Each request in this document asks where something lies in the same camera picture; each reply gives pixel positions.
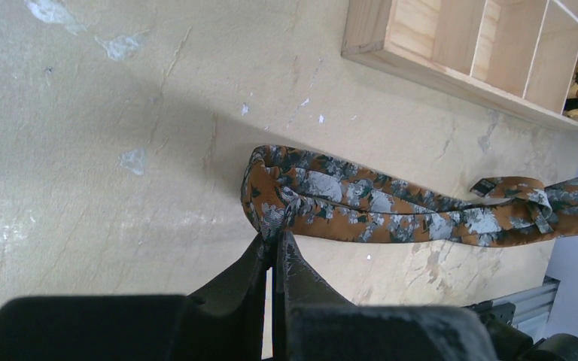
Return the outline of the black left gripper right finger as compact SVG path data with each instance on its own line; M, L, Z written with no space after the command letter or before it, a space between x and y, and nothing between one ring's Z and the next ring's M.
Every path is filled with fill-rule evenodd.
M364 320L359 307L305 260L290 232L282 232L273 265L274 360L362 360Z

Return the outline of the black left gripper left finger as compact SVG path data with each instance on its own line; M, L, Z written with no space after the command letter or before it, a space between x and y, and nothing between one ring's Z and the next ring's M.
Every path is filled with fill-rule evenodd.
M257 235L245 252L183 298L173 360L261 360L270 249Z

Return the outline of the brown floral tie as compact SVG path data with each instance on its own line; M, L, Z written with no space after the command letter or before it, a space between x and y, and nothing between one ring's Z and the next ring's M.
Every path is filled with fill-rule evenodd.
M578 235L578 177L545 186L529 177L488 177L480 203L325 154L279 145L254 149L242 207L265 241L282 232L358 243L447 240L515 247Z

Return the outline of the wooden compartment tray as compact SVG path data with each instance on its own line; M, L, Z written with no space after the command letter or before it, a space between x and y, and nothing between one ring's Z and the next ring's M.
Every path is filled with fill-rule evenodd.
M564 104L578 1L352 1L346 59L514 117L578 130Z

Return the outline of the aluminium frame rail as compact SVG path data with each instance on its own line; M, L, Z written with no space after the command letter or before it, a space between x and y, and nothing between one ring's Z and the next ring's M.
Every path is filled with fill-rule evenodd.
M560 280L545 276L539 287L469 305L468 308L480 314L490 314L537 342L543 337L559 285Z

